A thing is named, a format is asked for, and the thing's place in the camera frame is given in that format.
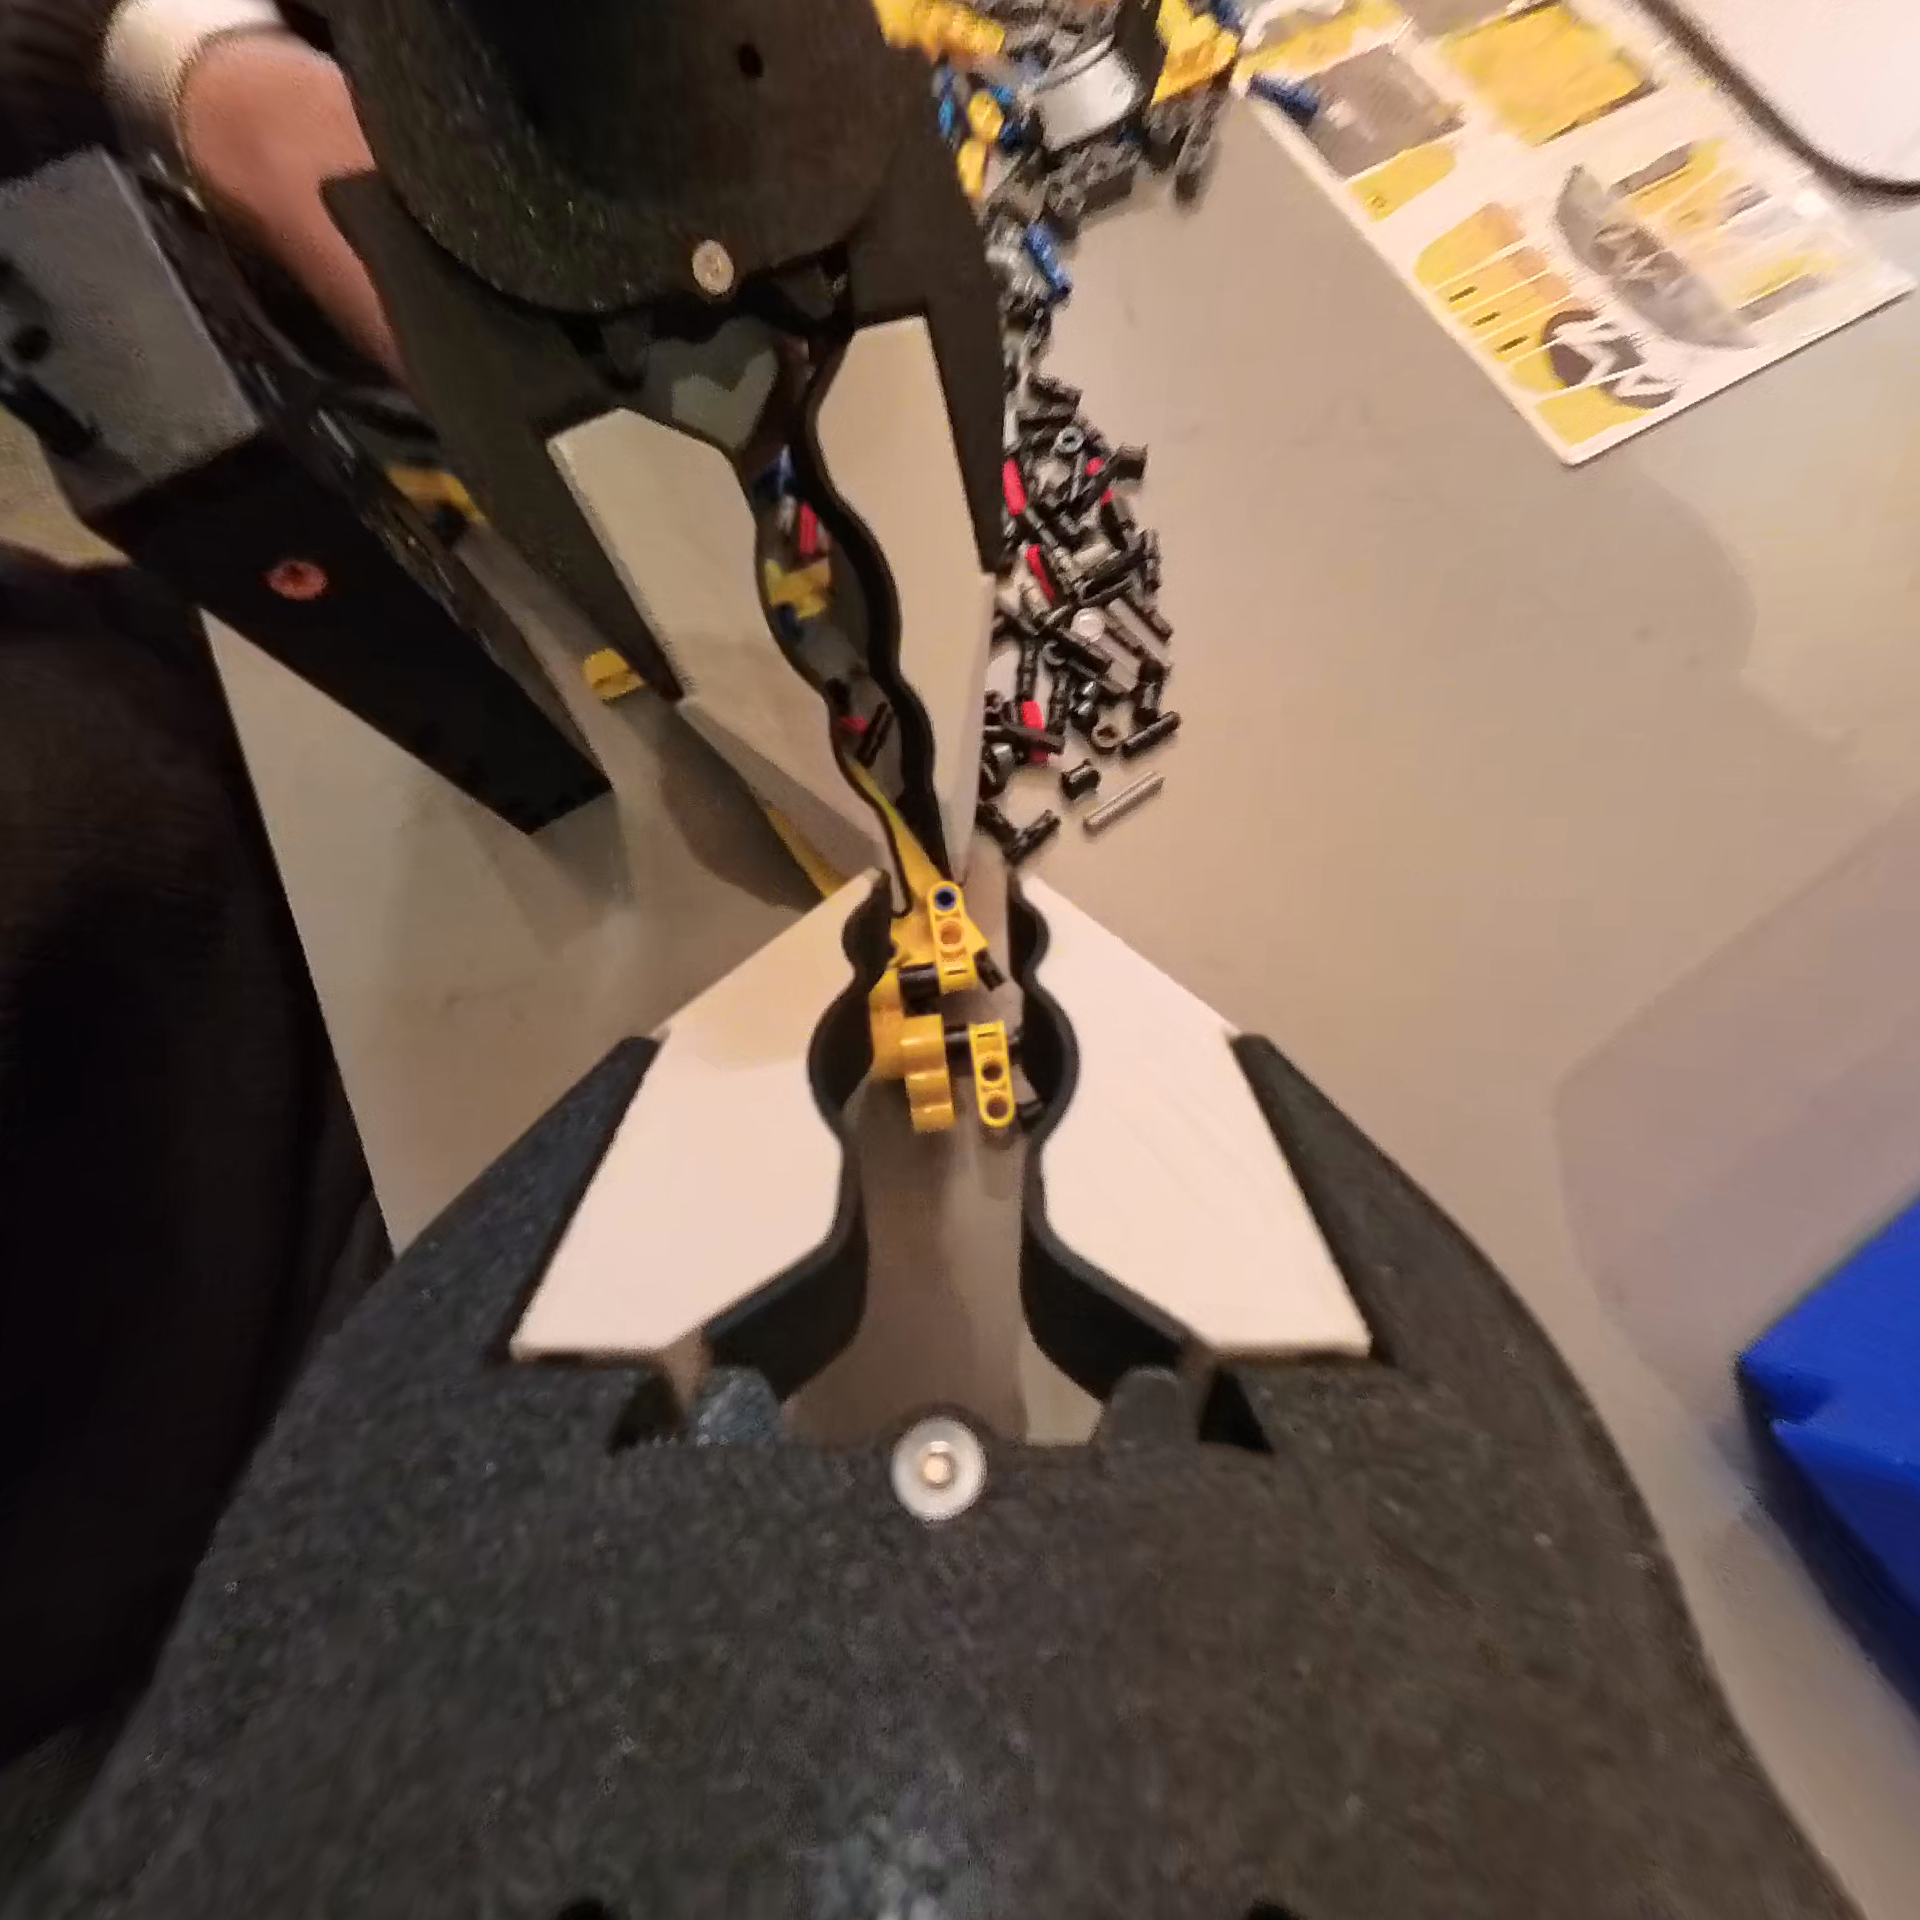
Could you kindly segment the pile of black red pins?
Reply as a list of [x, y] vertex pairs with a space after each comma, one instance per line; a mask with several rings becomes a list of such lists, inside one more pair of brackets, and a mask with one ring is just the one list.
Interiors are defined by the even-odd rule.
[[1149, 451], [1092, 421], [1034, 353], [1005, 357], [1005, 565], [992, 613], [976, 832], [1008, 872], [1040, 860], [1182, 732]]

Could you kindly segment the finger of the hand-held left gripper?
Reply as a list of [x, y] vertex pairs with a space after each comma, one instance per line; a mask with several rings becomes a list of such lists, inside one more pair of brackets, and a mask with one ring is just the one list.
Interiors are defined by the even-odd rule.
[[994, 580], [923, 315], [862, 324], [807, 389], [802, 474], [852, 570], [870, 680], [895, 717], [895, 808], [965, 881]]
[[776, 638], [728, 454], [626, 410], [566, 428], [547, 454], [656, 640], [680, 721], [823, 853], [854, 857], [829, 707]]

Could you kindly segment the blue plastic bin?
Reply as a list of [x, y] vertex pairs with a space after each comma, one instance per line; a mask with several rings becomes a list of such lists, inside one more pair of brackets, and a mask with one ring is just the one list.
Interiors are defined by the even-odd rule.
[[1770, 1515], [1866, 1658], [1918, 1705], [1918, 1202], [1734, 1361]]

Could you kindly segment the yellow toy brick assembly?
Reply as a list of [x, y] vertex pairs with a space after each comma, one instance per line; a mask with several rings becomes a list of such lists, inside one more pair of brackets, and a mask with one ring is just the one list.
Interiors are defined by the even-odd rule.
[[1005, 984], [955, 881], [932, 876], [893, 918], [891, 960], [870, 990], [870, 1070], [898, 1085], [915, 1134], [941, 1137], [971, 1105], [990, 1137], [1016, 1128], [1016, 1045], [990, 1009]]

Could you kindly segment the thin yellow toy beam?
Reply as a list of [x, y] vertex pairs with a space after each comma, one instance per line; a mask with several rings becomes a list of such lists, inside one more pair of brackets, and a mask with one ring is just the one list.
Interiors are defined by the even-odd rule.
[[838, 752], [834, 762], [836, 773], [846, 780], [860, 811], [860, 853], [854, 857], [823, 853], [804, 834], [804, 829], [771, 800], [756, 796], [755, 805], [772, 829], [780, 848], [794, 860], [816, 897], [828, 898], [854, 876], [875, 872], [883, 873], [890, 884], [891, 910], [898, 918], [916, 904], [915, 884], [900, 853], [898, 829], [903, 824], [898, 821], [893, 805], [880, 787], [875, 787], [868, 769], [848, 752]]

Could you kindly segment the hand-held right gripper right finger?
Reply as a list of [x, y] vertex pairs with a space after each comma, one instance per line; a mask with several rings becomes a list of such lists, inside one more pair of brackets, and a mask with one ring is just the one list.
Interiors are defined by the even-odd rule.
[[1366, 1361], [1258, 1092], [1267, 1045], [1055, 888], [1008, 897], [1024, 1150], [1019, 1293], [1042, 1356], [1107, 1401], [1135, 1369]]

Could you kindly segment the pile of mixed toy bricks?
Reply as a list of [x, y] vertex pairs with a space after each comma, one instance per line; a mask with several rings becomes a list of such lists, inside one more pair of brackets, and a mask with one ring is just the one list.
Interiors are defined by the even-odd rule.
[[1255, 69], [1238, 4], [872, 4], [851, 121], [920, 201], [872, 212], [848, 250], [862, 318], [988, 297], [1034, 330], [1071, 297], [1088, 220], [1143, 174], [1182, 201], [1208, 181], [1235, 94], [1300, 130], [1333, 88]]

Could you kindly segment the person's left hand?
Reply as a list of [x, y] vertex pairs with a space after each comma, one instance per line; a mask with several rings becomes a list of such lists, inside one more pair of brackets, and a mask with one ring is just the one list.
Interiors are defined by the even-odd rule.
[[179, 128], [207, 210], [349, 348], [405, 379], [381, 297], [326, 206], [333, 182], [375, 170], [335, 61], [283, 29], [221, 37], [186, 78]]

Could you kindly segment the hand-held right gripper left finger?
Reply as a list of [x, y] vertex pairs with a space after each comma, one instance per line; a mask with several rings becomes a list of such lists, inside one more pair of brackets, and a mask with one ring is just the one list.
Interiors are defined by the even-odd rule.
[[788, 1401], [858, 1331], [848, 1101], [872, 1064], [890, 881], [862, 872], [661, 1022], [510, 1337], [516, 1363], [712, 1368]]

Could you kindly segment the yellow black sticker sheet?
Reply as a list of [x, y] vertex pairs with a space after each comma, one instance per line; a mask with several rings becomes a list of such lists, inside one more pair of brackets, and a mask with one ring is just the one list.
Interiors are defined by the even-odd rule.
[[1251, 4], [1235, 84], [1563, 466], [1916, 296], [1631, 4]]

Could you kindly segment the person's dark knit sweater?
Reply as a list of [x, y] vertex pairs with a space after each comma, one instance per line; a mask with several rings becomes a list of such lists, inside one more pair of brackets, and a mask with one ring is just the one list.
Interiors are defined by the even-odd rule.
[[391, 1259], [200, 620], [3, 568], [3, 1758], [109, 1724]]

